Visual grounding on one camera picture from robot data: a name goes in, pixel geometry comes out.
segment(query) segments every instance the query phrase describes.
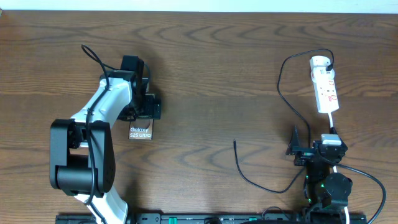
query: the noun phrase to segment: power strip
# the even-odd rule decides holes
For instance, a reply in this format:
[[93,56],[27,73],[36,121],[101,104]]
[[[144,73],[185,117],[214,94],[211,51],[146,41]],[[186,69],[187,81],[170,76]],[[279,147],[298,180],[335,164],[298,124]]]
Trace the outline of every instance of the power strip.
[[319,113],[331,113],[336,111],[338,106],[337,92],[335,86],[335,71],[327,71],[330,59],[324,56],[314,56],[310,60],[311,79],[315,89],[315,98]]

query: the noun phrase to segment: green led light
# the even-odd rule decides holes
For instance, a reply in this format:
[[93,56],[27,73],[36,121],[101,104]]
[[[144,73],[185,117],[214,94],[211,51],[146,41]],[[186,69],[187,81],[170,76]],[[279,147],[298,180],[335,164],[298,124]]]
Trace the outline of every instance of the green led light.
[[177,218],[170,217],[169,218],[169,224],[177,224]]

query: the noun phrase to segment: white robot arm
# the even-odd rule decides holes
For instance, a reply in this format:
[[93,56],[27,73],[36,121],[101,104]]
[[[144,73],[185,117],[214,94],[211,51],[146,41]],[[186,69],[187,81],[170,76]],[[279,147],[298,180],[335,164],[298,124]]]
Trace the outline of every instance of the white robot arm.
[[[142,77],[143,68],[141,59],[125,55],[120,70],[107,71],[109,86],[102,76],[91,100],[70,119],[56,119],[50,130],[52,187],[87,204],[97,224],[125,224],[129,210],[113,186],[116,166],[110,129],[117,119],[160,119],[160,100],[146,94],[149,79]],[[86,131],[87,119],[90,133]],[[96,174],[91,202],[91,156],[70,154],[70,148],[88,147],[87,135]]]

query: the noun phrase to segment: wooden table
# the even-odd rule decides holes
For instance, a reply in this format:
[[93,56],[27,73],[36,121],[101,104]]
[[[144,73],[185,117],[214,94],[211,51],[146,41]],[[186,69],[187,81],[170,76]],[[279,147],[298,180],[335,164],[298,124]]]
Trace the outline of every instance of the wooden table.
[[[277,94],[278,72],[289,55],[329,48],[341,107],[335,126],[349,147],[342,163],[384,183],[387,203],[375,223],[397,223],[396,15],[45,11],[0,17],[0,223],[54,223],[58,213],[87,212],[49,183],[52,121],[79,111],[98,87],[101,68],[81,51],[83,43],[115,67],[125,54],[140,56],[162,97],[153,141],[129,141],[122,121],[112,129],[114,185],[135,210],[305,206],[303,176],[282,195],[243,181],[233,139],[247,177],[283,189],[299,170],[285,156],[291,130],[297,124],[303,142],[307,133]],[[328,118],[317,113],[310,57],[285,66],[281,89],[319,139]],[[371,218],[380,188],[340,171],[354,182],[350,211]]]

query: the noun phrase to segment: wire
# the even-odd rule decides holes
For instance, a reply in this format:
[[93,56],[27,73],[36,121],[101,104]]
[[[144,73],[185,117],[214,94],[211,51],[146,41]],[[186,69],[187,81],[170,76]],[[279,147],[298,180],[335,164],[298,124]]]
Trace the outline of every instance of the wire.
[[101,223],[107,224],[105,217],[100,214],[100,212],[98,211],[98,209],[94,206],[94,204],[92,202],[89,204],[89,206],[91,207],[91,209],[93,209],[93,212],[95,213],[95,215],[97,215],[101,219]]
[[289,106],[290,109],[292,109],[292,111],[295,114],[297,114],[297,116],[299,116],[304,121],[305,125],[307,125],[307,129],[308,129],[308,147],[311,147],[311,127],[310,127],[308,121],[296,109],[294,109],[294,107],[292,105],[290,105],[290,103],[284,98],[284,96],[280,92],[279,85],[280,85],[280,78],[282,77],[282,71],[284,69],[284,65],[285,65],[286,61],[288,61],[289,59],[291,59],[293,57],[297,57],[297,56],[308,54],[308,53],[312,53],[312,52],[319,52],[319,51],[327,51],[327,52],[329,52],[331,54],[331,64],[329,66],[327,66],[327,68],[326,68],[327,71],[330,71],[333,68],[333,64],[335,63],[335,56],[333,55],[333,52],[331,50],[329,50],[329,49],[309,50],[309,51],[306,51],[306,52],[302,52],[302,53],[291,55],[291,56],[287,57],[284,60],[284,62],[282,63],[282,66],[280,67],[278,84],[277,84],[277,90],[278,90],[279,96],[285,101],[287,106]]
[[338,216],[339,216],[339,218],[340,218],[340,222],[341,222],[341,224],[344,224],[344,220],[343,220],[343,214],[342,214],[342,212],[341,212],[341,211],[339,211],[339,212],[338,212]]
[[303,167],[303,168],[296,174],[296,176],[293,178],[293,180],[291,181],[291,183],[289,184],[289,186],[287,186],[287,188],[286,188],[285,190],[280,190],[280,191],[278,191],[278,190],[267,189],[267,188],[265,188],[265,187],[262,187],[262,186],[260,186],[260,185],[258,185],[258,184],[256,184],[256,183],[250,181],[249,179],[247,179],[247,178],[243,175],[243,173],[242,173],[242,171],[241,171],[241,168],[239,167],[238,153],[237,153],[237,150],[236,150],[236,141],[235,141],[235,139],[234,139],[234,151],[235,151],[236,167],[238,168],[238,172],[239,172],[239,174],[241,175],[241,177],[242,177],[247,183],[249,183],[249,184],[251,184],[251,185],[253,185],[253,186],[255,186],[255,187],[258,187],[258,188],[260,188],[260,189],[262,189],[262,190],[271,192],[271,193],[282,194],[282,193],[285,193],[286,191],[288,191],[288,189],[290,189],[290,187],[293,185],[293,183],[296,181],[296,179],[299,177],[299,175],[300,175],[300,174],[304,171],[304,169],[305,169],[305,167]]
[[101,65],[101,68],[104,72],[104,76],[106,79],[106,86],[104,88],[104,91],[95,99],[94,103],[87,108],[87,116],[86,116],[86,138],[87,138],[87,144],[88,144],[88,152],[90,154],[90,162],[91,162],[91,176],[92,176],[92,182],[91,182],[91,190],[90,190],[90,196],[85,202],[85,205],[90,205],[90,203],[93,201],[94,197],[94,192],[95,192],[95,185],[97,183],[97,176],[96,176],[96,169],[95,169],[95,157],[94,157],[94,151],[93,151],[93,145],[91,143],[91,131],[90,131],[90,116],[91,112],[94,110],[95,106],[98,104],[100,99],[105,95],[105,93],[109,90],[109,77],[107,74],[107,71],[105,69],[104,63],[102,63],[101,59],[91,50],[87,45],[82,44],[81,49],[86,53],[90,58],[92,58],[94,61],[98,62]]
[[[85,46],[88,48],[88,50],[89,50],[92,54],[94,53],[87,45],[85,45]],[[88,53],[88,52],[86,51],[85,48],[81,47],[81,49],[83,49],[84,53],[86,53],[87,56],[89,56],[89,57],[90,57],[91,59],[93,59],[95,62],[97,62],[97,63],[99,63],[99,64],[102,63],[104,67],[107,67],[107,68],[112,69],[112,70],[120,70],[120,69],[114,68],[114,67],[112,67],[112,66],[110,66],[110,65],[107,65],[107,64],[103,63],[101,60],[99,60],[99,58],[93,57],[90,53]],[[150,69],[149,69],[149,67],[148,67],[148,65],[147,65],[146,63],[144,64],[144,66],[145,66],[146,69],[148,70],[148,80],[150,81],[150,77],[151,77]]]
[[270,210],[270,209],[272,209],[272,208],[277,208],[277,209],[279,209],[279,210],[284,214],[284,216],[289,220],[289,218],[288,218],[288,216],[285,214],[285,212],[284,212],[281,208],[279,208],[278,206],[271,206],[271,207],[265,209],[265,210],[263,211],[262,215],[261,215],[261,218],[262,218],[263,220],[265,219],[264,216],[266,215],[266,213],[268,212],[268,210]]
[[308,199],[308,195],[307,195],[307,177],[304,178],[303,193],[304,193],[304,197],[306,199]]
[[306,222],[311,222],[310,221],[310,214],[312,211],[314,211],[315,208],[319,207],[319,205],[321,204],[321,202],[318,203],[314,203],[306,212],[305,212],[305,216],[304,219]]
[[332,128],[333,127],[333,118],[331,117],[331,112],[328,113],[328,116],[329,116],[329,125],[330,125],[330,128]]
[[338,167],[341,167],[341,168],[344,168],[344,169],[348,169],[348,170],[357,172],[357,173],[359,173],[359,174],[362,174],[362,175],[364,175],[364,176],[366,176],[366,177],[369,177],[370,179],[372,179],[373,181],[375,181],[375,182],[380,186],[383,196],[382,196],[382,200],[381,200],[381,203],[380,203],[379,208],[377,209],[377,211],[376,211],[376,213],[373,215],[373,217],[368,221],[368,224],[371,224],[371,223],[379,216],[379,214],[381,213],[381,210],[382,210],[383,207],[384,207],[384,204],[386,203],[386,197],[387,197],[386,188],[384,188],[384,186],[383,186],[383,184],[380,182],[380,180],[378,180],[377,178],[373,177],[372,175],[370,175],[370,174],[368,174],[368,173],[366,173],[366,172],[363,172],[363,171],[361,171],[361,170],[358,170],[358,169],[355,169],[355,168],[352,168],[352,167],[349,167],[349,166],[346,166],[346,165],[343,165],[343,164],[337,164],[337,163],[335,163],[335,162],[332,162],[332,161],[326,159],[325,157],[323,157],[323,156],[319,153],[319,151],[317,151],[317,154],[320,156],[321,160],[323,160],[324,162],[328,163],[329,165],[338,166]]
[[349,224],[349,213],[348,213],[348,207],[344,207],[344,213],[346,214],[346,224]]
[[110,69],[112,69],[112,70],[118,70],[118,69],[116,69],[116,68],[114,68],[114,67],[112,67],[112,66],[109,66],[109,65],[107,65],[107,64],[105,64],[105,63],[103,63],[101,60],[100,60],[100,58],[98,58],[98,57],[93,57],[91,54],[89,54],[87,51],[86,51],[86,49],[85,48],[87,48],[87,50],[88,51],[90,51],[93,55],[95,54],[87,45],[81,45],[81,49],[83,49],[83,51],[84,51],[84,53],[86,53],[87,54],[87,56],[89,56],[91,59],[93,59],[95,62],[97,62],[97,63],[99,63],[99,64],[102,64],[104,67],[107,67],[107,68],[110,68]]

